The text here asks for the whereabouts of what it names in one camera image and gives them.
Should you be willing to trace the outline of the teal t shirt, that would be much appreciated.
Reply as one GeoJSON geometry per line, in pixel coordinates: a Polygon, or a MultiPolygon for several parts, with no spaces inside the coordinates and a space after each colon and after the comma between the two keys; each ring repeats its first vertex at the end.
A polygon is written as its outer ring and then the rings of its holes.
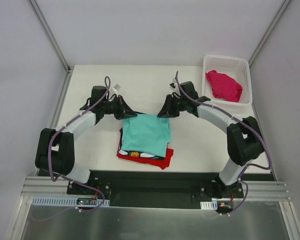
{"type": "Polygon", "coordinates": [[[169,118],[138,114],[122,121],[121,149],[165,157],[172,142],[169,118]]]}

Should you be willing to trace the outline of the red t shirt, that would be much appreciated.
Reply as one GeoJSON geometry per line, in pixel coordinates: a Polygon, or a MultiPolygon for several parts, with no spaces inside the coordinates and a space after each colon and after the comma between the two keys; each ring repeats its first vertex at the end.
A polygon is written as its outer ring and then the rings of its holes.
{"type": "Polygon", "coordinates": [[[118,158],[121,160],[135,162],[135,163],[142,164],[142,165],[150,165],[150,166],[159,167],[160,169],[164,170],[170,166],[171,158],[173,157],[173,155],[174,155],[174,150],[170,152],[170,154],[168,155],[168,157],[165,158],[165,160],[154,160],[154,159],[149,159],[149,158],[128,160],[128,159],[122,159],[119,157],[118,158]]]}

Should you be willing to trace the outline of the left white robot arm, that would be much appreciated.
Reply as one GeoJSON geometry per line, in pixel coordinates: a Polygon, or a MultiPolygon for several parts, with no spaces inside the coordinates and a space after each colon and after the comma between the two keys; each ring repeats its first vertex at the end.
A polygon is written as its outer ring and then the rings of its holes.
{"type": "Polygon", "coordinates": [[[117,120],[137,116],[121,95],[115,94],[113,100],[108,96],[107,87],[94,86],[91,96],[75,117],[57,128],[44,128],[39,136],[35,166],[48,172],[53,181],[57,177],[66,177],[79,182],[79,190],[86,195],[95,191],[96,183],[88,168],[75,163],[75,141],[105,115],[113,115],[117,120]]]}

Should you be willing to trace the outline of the white plastic basket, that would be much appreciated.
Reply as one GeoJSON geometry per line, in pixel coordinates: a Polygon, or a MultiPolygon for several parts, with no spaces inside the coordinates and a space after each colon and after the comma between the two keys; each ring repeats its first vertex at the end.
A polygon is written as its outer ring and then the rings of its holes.
{"type": "Polygon", "coordinates": [[[202,94],[224,106],[250,106],[253,97],[248,61],[233,56],[205,55],[202,64],[202,94]]]}

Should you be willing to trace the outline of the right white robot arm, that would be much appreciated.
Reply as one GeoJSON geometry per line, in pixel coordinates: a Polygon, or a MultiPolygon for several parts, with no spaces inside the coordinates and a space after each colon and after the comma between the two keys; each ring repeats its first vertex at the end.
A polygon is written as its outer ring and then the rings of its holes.
{"type": "Polygon", "coordinates": [[[253,160],[265,152],[265,143],[257,120],[252,117],[237,118],[216,106],[206,96],[200,97],[191,81],[170,85],[172,93],[165,98],[159,118],[176,118],[188,112],[212,123],[226,134],[229,159],[215,181],[205,187],[206,195],[224,198],[232,193],[253,160]]]}

